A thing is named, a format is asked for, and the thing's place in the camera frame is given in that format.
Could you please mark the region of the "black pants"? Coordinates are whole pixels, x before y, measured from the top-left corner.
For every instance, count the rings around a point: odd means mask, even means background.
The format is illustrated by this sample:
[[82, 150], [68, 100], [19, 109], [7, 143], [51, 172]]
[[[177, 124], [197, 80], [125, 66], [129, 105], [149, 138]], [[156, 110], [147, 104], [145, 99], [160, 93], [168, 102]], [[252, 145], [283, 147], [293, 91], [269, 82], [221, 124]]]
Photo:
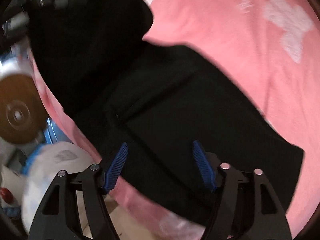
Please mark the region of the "black pants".
[[186, 46], [143, 40], [143, 0], [32, 0], [37, 68], [100, 155], [127, 143], [121, 176], [144, 196], [205, 225], [213, 205], [193, 142], [241, 171], [262, 169], [284, 209], [303, 150], [283, 139], [223, 72]]

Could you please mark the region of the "pink bow-print blanket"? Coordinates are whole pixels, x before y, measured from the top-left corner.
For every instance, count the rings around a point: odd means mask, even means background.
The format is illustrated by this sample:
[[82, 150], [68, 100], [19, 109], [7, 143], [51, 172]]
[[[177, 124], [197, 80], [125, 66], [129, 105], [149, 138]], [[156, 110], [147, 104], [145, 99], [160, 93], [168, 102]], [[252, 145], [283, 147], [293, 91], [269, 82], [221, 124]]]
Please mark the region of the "pink bow-print blanket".
[[307, 0], [145, 0], [149, 41], [188, 42], [304, 150], [287, 212], [296, 236], [319, 217], [319, 20]]

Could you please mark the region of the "round brown wooden stool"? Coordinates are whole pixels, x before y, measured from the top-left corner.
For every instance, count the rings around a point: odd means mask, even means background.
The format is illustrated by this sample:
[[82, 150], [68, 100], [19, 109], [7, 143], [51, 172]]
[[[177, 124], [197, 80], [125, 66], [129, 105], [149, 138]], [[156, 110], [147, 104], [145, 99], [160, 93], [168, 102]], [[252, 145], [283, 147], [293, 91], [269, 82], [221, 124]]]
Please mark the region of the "round brown wooden stool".
[[1, 138], [27, 144], [46, 128], [48, 117], [31, 77], [12, 74], [1, 79]]

